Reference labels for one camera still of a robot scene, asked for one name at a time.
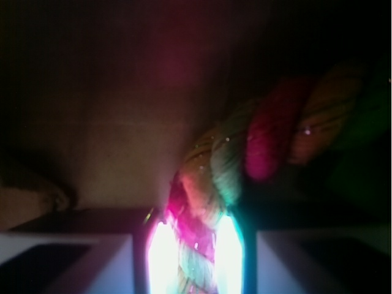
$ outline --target pink light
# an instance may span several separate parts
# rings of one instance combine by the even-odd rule
[[[178,245],[168,224],[159,222],[148,248],[148,278],[151,294],[177,293]]]

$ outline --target sparkly yarn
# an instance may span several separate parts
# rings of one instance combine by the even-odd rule
[[[296,125],[289,163],[305,165],[332,144],[361,92],[364,74],[362,63],[347,61],[334,66],[317,83]]]
[[[201,289],[195,283],[185,275],[183,269],[178,267],[178,293],[198,293],[198,294],[215,294],[217,292],[207,292]]]
[[[210,167],[211,148],[216,129],[209,130],[194,144],[180,169],[180,178],[194,217],[214,228],[221,216],[223,203],[212,182]]]
[[[179,242],[179,266],[197,287],[208,293],[216,292],[214,264],[200,255],[193,247]]]
[[[237,108],[219,126],[213,144],[213,181],[226,205],[234,205],[241,195],[247,128],[258,102],[252,99]]]
[[[171,183],[166,217],[179,244],[179,293],[203,293],[202,288],[214,293],[215,231],[192,215],[178,172]]]
[[[171,183],[166,212],[171,214],[168,218],[173,219],[177,237],[189,247],[194,247],[197,243],[198,253],[214,262],[215,231],[208,228],[199,218],[192,216],[186,191],[178,173]]]
[[[358,96],[353,114],[331,149],[342,150],[368,144],[391,127],[391,56],[375,65],[363,94]]]
[[[300,111],[315,78],[282,79],[260,102],[249,125],[245,170],[254,181],[264,181],[285,162]]]

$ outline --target dark background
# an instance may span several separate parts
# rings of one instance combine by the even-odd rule
[[[0,2],[0,143],[78,208],[163,205],[193,140],[283,75],[391,53],[390,1]],[[390,215],[390,132],[248,198]],[[345,160],[346,180],[325,179]]]

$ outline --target wall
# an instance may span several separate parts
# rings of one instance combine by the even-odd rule
[[[164,203],[192,141],[238,102],[390,46],[388,1],[0,5],[2,145],[80,208]]]

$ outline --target yarn skein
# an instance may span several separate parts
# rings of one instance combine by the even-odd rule
[[[289,163],[306,165],[332,144],[355,105],[364,75],[364,64],[346,61],[322,77],[296,125]]]
[[[353,114],[331,146],[356,148],[374,141],[391,127],[391,56],[385,55],[372,70]]]
[[[252,99],[238,107],[219,126],[213,144],[213,182],[227,206],[234,205],[241,195],[247,128],[258,103]]]
[[[209,228],[217,225],[224,210],[224,204],[212,182],[209,164],[215,136],[216,129],[203,134],[194,144],[193,150],[187,154],[180,169],[190,211]]]
[[[245,170],[254,181],[271,177],[285,162],[293,129],[316,79],[281,79],[260,102],[249,125]]]

